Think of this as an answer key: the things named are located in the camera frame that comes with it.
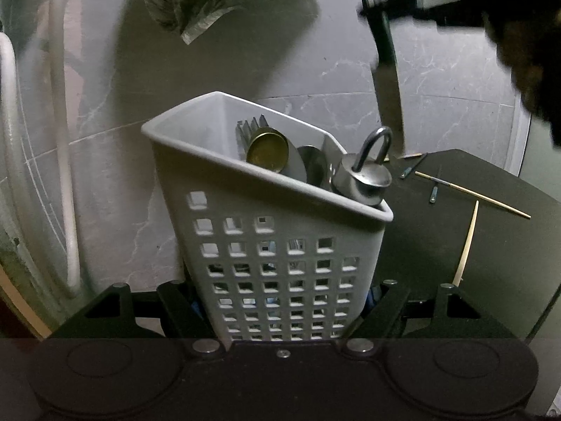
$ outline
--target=padlock shackle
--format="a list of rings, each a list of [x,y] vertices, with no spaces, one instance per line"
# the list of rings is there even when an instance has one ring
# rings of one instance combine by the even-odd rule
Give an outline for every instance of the padlock shackle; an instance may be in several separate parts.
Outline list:
[[[375,163],[376,164],[383,164],[386,155],[388,155],[389,147],[392,145],[392,130],[389,127],[381,127],[378,128],[376,131],[372,131],[370,135],[364,141],[363,148],[360,149],[360,152],[356,156],[356,160],[352,166],[352,170],[354,172],[360,172],[360,170],[364,166],[364,162],[368,157],[368,153],[372,149],[372,146],[380,139],[380,137],[384,138],[384,143],[380,149],[380,153],[376,157]]]

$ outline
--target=black table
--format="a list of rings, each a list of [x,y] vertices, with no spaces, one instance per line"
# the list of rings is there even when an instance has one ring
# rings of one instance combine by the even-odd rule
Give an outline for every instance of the black table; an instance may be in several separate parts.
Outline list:
[[[433,182],[414,173],[399,178],[414,161],[385,164],[394,178],[385,199],[395,218],[386,227],[375,282],[398,280],[423,299],[434,296],[440,283],[452,282],[476,198],[441,185],[437,202],[430,204]],[[540,400],[532,408],[543,413],[561,383],[561,303],[544,314],[561,284],[561,203],[461,150],[430,154],[417,170],[436,176],[439,166],[443,180],[532,216],[528,220],[480,201],[460,288],[521,339],[537,333],[532,348],[540,361]],[[546,346],[543,337],[556,345]]]

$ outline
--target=bamboo skewer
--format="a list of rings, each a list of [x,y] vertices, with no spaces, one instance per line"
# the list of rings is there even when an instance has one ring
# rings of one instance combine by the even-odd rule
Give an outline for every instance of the bamboo skewer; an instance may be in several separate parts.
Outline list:
[[[495,205],[497,205],[497,206],[499,206],[499,207],[502,207],[503,209],[507,209],[508,211],[514,212],[515,214],[521,215],[521,216],[523,216],[523,217],[525,217],[525,218],[527,218],[527,219],[530,219],[530,218],[531,218],[530,215],[525,214],[524,212],[521,212],[521,211],[519,211],[518,209],[515,209],[514,207],[510,207],[509,205],[506,205],[506,204],[504,204],[504,203],[502,203],[502,202],[499,202],[499,201],[497,201],[497,200],[495,200],[495,199],[489,198],[488,196],[484,196],[484,195],[482,195],[482,194],[480,194],[480,193],[476,193],[475,191],[471,191],[470,189],[461,187],[460,185],[456,185],[456,184],[454,184],[454,183],[447,182],[447,181],[445,181],[445,180],[442,180],[442,179],[433,177],[432,175],[423,174],[422,172],[419,172],[419,171],[415,171],[415,174],[416,174],[416,175],[419,175],[420,177],[424,177],[425,179],[432,180],[432,181],[434,181],[434,182],[436,182],[436,183],[441,183],[442,185],[447,185],[447,186],[449,186],[449,187],[451,187],[451,188],[458,189],[459,191],[463,191],[464,193],[468,193],[469,195],[475,196],[476,198],[479,198],[479,199],[483,199],[484,201],[493,203],[493,204],[495,204]]]
[[[473,230],[475,229],[475,222],[478,219],[479,201],[475,201],[475,208],[473,209],[473,215],[471,217],[471,223],[469,224],[469,231],[467,232],[466,243],[464,244],[464,251],[462,251],[462,256],[459,259],[458,269],[454,276],[453,285],[459,286],[462,281],[462,275],[464,275],[464,269],[466,268],[466,261],[469,255],[469,249],[471,248],[471,241],[473,239]]]

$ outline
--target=padlock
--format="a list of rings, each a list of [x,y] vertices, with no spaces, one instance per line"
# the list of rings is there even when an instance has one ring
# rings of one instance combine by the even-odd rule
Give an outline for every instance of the padlock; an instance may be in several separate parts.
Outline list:
[[[368,153],[380,138],[384,138],[376,159]],[[383,165],[392,144],[392,130],[382,127],[370,133],[358,154],[347,154],[341,158],[335,174],[331,178],[332,189],[349,199],[368,206],[377,206],[384,198],[384,192],[392,183],[392,175]]]

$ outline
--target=wooden stick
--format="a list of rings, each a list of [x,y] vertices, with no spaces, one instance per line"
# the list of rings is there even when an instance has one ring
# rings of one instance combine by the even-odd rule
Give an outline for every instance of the wooden stick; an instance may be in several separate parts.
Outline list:
[[[469,249],[471,248],[471,241],[473,239],[473,230],[475,229],[475,222],[478,219],[479,201],[475,201],[475,208],[473,209],[473,215],[471,217],[471,223],[469,224],[469,231],[467,232],[466,243],[464,244],[464,251],[462,251],[462,256],[459,259],[458,270],[454,276],[453,285],[459,286],[462,281],[462,275],[464,275],[464,269],[466,268],[466,261],[469,255]]]
[[[488,196],[484,196],[482,194],[476,193],[475,191],[471,191],[470,189],[461,187],[460,185],[456,185],[454,183],[447,182],[445,180],[433,177],[432,175],[423,174],[422,172],[419,172],[419,171],[415,171],[415,174],[419,175],[420,177],[424,177],[425,179],[432,180],[433,182],[441,183],[442,185],[447,185],[447,186],[449,186],[451,188],[454,188],[454,189],[459,189],[459,191],[463,191],[464,193],[475,196],[476,198],[483,199],[484,201],[488,201],[490,203],[493,203],[493,204],[495,204],[499,207],[502,207],[503,209],[507,209],[508,211],[514,212],[515,214],[521,215],[521,216],[523,216],[527,219],[531,218],[530,215],[525,214],[524,212],[520,212],[518,209],[515,209],[514,207],[510,207],[510,206],[508,206],[508,205],[506,205],[502,202],[498,202],[495,199],[489,198]]]
[[[51,331],[48,326],[43,323],[43,320],[38,317],[37,313],[33,311],[18,289],[13,285],[2,266],[0,266],[0,289],[6,294],[10,302],[12,302],[13,306],[24,318],[30,331],[35,337],[38,337],[39,339],[46,339],[50,336]]]

